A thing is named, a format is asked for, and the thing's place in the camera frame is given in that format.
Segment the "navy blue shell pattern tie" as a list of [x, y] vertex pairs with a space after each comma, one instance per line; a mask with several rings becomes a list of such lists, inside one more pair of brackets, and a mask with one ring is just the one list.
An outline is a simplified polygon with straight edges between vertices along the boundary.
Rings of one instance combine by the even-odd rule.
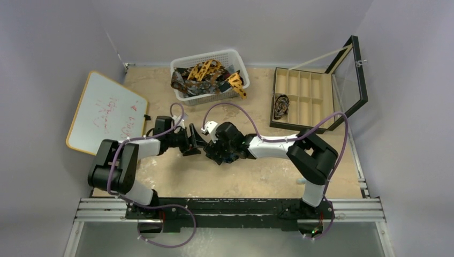
[[222, 163], [232, 163], [239, 159], [239, 156], [235, 153], [229, 152], [217, 152], [212, 155], [212, 159], [218, 164]]

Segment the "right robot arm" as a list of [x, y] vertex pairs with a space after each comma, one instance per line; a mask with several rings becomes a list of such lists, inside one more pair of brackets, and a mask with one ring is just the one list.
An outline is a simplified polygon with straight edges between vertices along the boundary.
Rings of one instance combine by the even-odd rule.
[[300, 210], [308, 218], [321, 212], [321, 202], [329, 175], [339, 154], [317, 134], [305, 129], [284, 137], [259, 137], [242, 134], [231, 122], [207, 122], [201, 129], [210, 141], [204, 147], [206, 156], [218, 165], [238, 159], [288, 159], [305, 179]]

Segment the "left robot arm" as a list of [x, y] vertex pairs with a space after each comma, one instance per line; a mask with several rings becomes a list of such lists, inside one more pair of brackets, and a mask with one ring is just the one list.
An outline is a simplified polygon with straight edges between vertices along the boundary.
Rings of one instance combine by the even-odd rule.
[[126, 198], [139, 206], [147, 219], [160, 211], [157, 192], [136, 179], [139, 161], [160, 156], [169, 148], [178, 148], [183, 156], [201, 154], [207, 142], [193, 124], [188, 127], [177, 116], [157, 116], [155, 126], [145, 136], [124, 140], [102, 140], [88, 173], [88, 185]]

